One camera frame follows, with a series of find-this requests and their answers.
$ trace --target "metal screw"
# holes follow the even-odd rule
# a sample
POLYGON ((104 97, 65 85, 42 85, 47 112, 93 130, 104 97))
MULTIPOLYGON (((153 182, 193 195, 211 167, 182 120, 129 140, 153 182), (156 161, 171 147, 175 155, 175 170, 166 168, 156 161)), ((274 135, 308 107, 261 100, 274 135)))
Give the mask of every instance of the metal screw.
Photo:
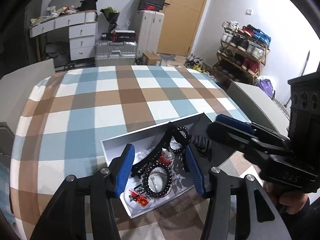
POLYGON ((75 176, 69 175, 69 176, 67 176, 66 180, 69 181, 69 182, 74 181, 75 180, 75 176))
POLYGON ((102 174, 108 174, 108 173, 110 172, 110 169, 109 169, 109 168, 102 168, 102 169, 100 170, 100 172, 101 172, 102 174))
POLYGON ((251 174, 248 174, 247 176, 245 176, 247 180, 249 181, 254 181, 255 180, 255 177, 251 174))
POLYGON ((211 171, 212 171, 213 173, 219 173, 221 170, 220 170, 220 168, 218 168, 218 167, 212 167, 212 168, 211 168, 211 171))

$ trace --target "suitcase handle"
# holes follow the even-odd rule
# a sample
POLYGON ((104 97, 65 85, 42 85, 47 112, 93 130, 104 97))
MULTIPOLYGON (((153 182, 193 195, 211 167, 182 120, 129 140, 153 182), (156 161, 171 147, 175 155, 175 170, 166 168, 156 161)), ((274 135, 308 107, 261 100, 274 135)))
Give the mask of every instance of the suitcase handle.
POLYGON ((109 41, 109 46, 121 46, 124 45, 124 42, 113 42, 113 41, 109 41))
POLYGON ((111 55, 111 54, 115 54, 115 52, 116 52, 116 53, 119 53, 120 56, 122 56, 122 53, 121 53, 121 51, 119 51, 119 50, 114 50, 114 51, 112 51, 112 52, 110 53, 110 55, 111 55))

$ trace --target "human hand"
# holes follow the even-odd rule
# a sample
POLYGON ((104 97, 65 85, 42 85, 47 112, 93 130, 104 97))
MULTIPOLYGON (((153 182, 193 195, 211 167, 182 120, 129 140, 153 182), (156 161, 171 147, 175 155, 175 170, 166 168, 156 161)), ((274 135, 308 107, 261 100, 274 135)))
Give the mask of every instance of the human hand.
POLYGON ((308 200, 308 194, 301 191, 288 191, 280 195, 277 194, 277 186, 271 182, 265 182, 263 188, 267 192, 274 205, 280 203, 288 206, 286 212, 290 215, 298 213, 308 200))

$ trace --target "wooden door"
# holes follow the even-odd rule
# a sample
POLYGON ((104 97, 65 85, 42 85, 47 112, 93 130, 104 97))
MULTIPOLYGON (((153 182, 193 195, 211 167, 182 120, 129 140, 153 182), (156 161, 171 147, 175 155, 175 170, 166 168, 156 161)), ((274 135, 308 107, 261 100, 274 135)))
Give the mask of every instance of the wooden door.
POLYGON ((186 56, 193 42, 205 0, 165 0, 158 53, 186 56))

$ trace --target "blue gripper pad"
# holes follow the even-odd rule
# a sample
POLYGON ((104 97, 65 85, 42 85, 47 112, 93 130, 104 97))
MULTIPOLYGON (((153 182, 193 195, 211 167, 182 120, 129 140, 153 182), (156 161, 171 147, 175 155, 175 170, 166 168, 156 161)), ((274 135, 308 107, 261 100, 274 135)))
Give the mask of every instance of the blue gripper pad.
POLYGON ((199 155, 193 144, 189 144, 186 148, 186 159, 197 193, 206 198, 211 191, 209 169, 212 165, 208 159, 199 155))
POLYGON ((122 159, 122 163, 120 163, 118 174, 116 175, 116 186, 115 186, 115 195, 119 197, 122 192, 124 192, 125 186, 127 185, 127 181, 131 172, 132 164, 134 161, 135 149, 132 144, 127 144, 124 148, 120 160, 122 159))
POLYGON ((233 128, 236 128, 240 131, 246 132, 248 134, 254 135, 254 130, 252 129, 251 125, 245 123, 245 122, 241 122, 239 120, 236 120, 232 117, 226 116, 224 114, 219 114, 216 117, 216 121, 217 122, 221 122, 224 123, 228 126, 231 126, 233 128))

